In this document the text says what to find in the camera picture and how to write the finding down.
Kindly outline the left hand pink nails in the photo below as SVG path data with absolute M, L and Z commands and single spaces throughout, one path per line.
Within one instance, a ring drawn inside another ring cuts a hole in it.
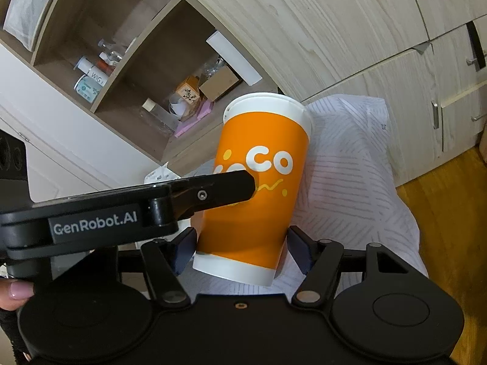
M 35 294 L 33 283 L 16 279 L 0 280 L 0 308 L 15 311 Z

